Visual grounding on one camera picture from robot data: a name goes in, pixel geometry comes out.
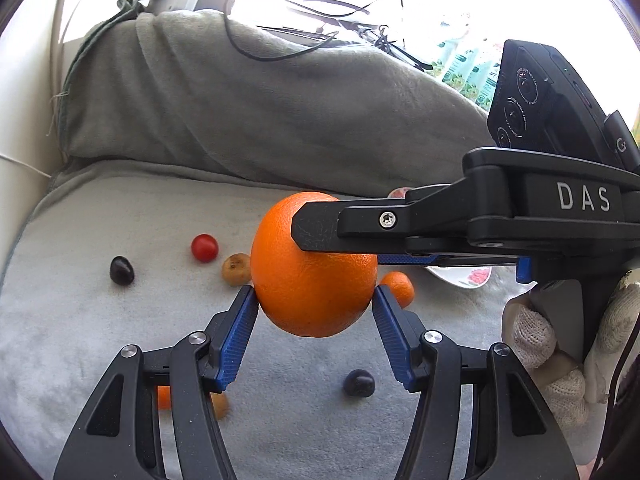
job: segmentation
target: glove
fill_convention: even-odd
[[[502,314],[502,340],[513,349],[542,393],[576,463],[586,464],[596,456],[609,385],[638,319],[640,283],[629,275],[620,281],[583,363],[558,349],[554,328],[531,307],[528,292],[507,303]],[[620,380],[640,352],[639,341],[625,362]]]

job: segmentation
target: screw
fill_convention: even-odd
[[[494,352],[499,356],[504,357],[505,355],[509,355],[511,353],[511,349],[504,343],[496,343],[494,345]]]
[[[383,229],[391,229],[396,225],[396,215],[391,211],[385,211],[380,215],[380,225]]]
[[[193,334],[189,334],[189,343],[192,345],[199,345],[200,343],[204,343],[207,339],[207,335],[204,332],[194,332]]]
[[[120,355],[122,357],[133,357],[138,353],[138,348],[135,345],[127,345],[122,350],[120,350]]]
[[[424,333],[424,340],[428,343],[439,343],[442,341],[442,334],[436,330],[429,330]]]

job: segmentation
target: small orange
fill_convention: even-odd
[[[171,409],[171,387],[158,386],[158,410]]]
[[[223,393],[209,394],[211,397],[211,403],[213,405],[213,413],[216,416],[216,420],[225,418],[229,412],[229,401],[226,395]],[[171,387],[170,386],[158,386],[158,410],[170,410],[171,409]]]
[[[376,286],[374,254],[311,253],[291,238],[291,219],[306,202],[337,200],[325,193],[288,196],[262,218],[251,248],[251,276],[260,306],[286,332],[328,337],[352,325]]]
[[[409,277],[399,270],[386,273],[380,280],[380,285],[388,285],[402,308],[408,307],[415,298],[414,284]]]

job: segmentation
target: cherry tomato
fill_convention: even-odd
[[[214,260],[218,256],[218,250],[218,242],[211,235],[198,235],[191,242],[191,253],[204,264]]]

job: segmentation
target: white fabric surface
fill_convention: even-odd
[[[136,169],[141,166],[99,162],[67,178],[34,212],[6,270],[0,418],[46,480],[119,349],[129,343],[145,351],[172,346],[226,310],[237,289],[222,281],[222,261],[249,253],[264,212],[290,193],[164,176],[170,172],[157,166]],[[190,242],[201,232],[220,244],[211,264],[190,254]],[[136,272],[129,288],[109,278],[118,254]],[[500,339],[503,306],[524,291],[513,269],[494,269],[478,290],[453,288],[421,268],[405,271],[416,289],[409,309],[427,328],[477,348]],[[372,397],[343,396],[342,380],[354,368],[376,378]],[[227,393],[231,412],[220,426],[239,480],[391,479],[418,398],[394,381],[370,311],[325,339],[289,335],[260,313]],[[459,478],[470,423],[466,392],[463,399],[462,452],[452,475]],[[162,415],[165,428],[168,419]],[[175,450],[166,447],[167,474],[177,479]]]

